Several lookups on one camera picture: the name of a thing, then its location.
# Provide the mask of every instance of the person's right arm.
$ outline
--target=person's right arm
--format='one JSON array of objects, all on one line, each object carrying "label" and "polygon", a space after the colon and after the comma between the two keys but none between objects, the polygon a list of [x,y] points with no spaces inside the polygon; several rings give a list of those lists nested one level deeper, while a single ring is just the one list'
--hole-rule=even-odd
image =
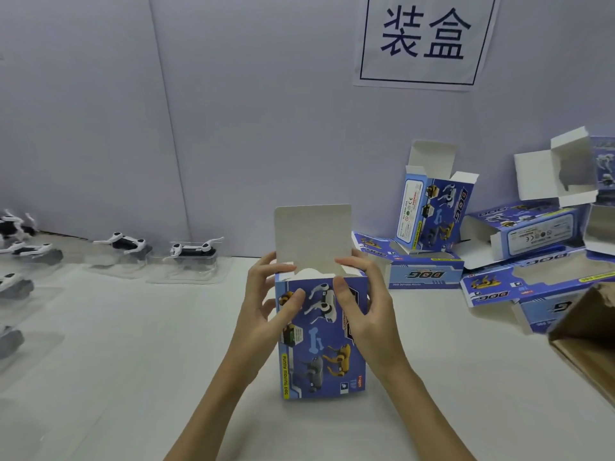
[{"label": "person's right arm", "polygon": [[476,461],[435,405],[404,353],[397,331],[393,299],[379,268],[353,249],[336,262],[365,271],[370,281],[370,309],[363,314],[341,277],[333,288],[346,313],[352,336],[374,375],[382,382],[404,421],[422,461]]}]

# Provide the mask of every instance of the gray wall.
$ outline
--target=gray wall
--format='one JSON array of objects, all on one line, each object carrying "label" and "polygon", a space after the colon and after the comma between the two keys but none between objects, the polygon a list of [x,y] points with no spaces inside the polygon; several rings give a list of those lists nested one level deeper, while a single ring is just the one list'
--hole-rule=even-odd
[{"label": "gray wall", "polygon": [[0,208],[188,236],[148,0],[1,0],[0,52]]},{"label": "gray wall", "polygon": [[481,209],[517,196],[512,154],[615,133],[614,0],[503,0],[471,93],[353,87],[357,1],[152,0],[195,237],[260,255],[276,206],[347,202],[392,235],[413,139],[461,144]]}]

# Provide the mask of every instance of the person's left thumb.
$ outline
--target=person's left thumb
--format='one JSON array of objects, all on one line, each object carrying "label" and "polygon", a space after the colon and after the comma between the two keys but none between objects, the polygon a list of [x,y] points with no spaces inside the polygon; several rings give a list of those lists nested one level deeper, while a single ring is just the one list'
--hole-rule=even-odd
[{"label": "person's left thumb", "polygon": [[280,312],[275,314],[275,317],[271,319],[271,325],[276,328],[278,333],[281,333],[284,327],[295,318],[297,313],[301,310],[305,298],[306,292],[301,288],[297,289],[286,304],[284,304]]}]

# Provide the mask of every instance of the brown cardboard box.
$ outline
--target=brown cardboard box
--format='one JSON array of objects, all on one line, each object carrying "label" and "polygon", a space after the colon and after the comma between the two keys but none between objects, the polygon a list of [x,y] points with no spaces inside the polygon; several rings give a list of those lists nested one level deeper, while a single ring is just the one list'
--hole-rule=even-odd
[{"label": "brown cardboard box", "polygon": [[592,286],[551,330],[549,344],[615,406],[615,284]]}]

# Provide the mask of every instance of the sign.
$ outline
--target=sign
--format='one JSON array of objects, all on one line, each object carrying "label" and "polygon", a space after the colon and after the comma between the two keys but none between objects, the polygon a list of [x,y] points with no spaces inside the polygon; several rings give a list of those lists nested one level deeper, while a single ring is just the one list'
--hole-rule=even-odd
[{"label": "sign", "polygon": [[354,84],[469,90],[500,0],[361,0]]}]

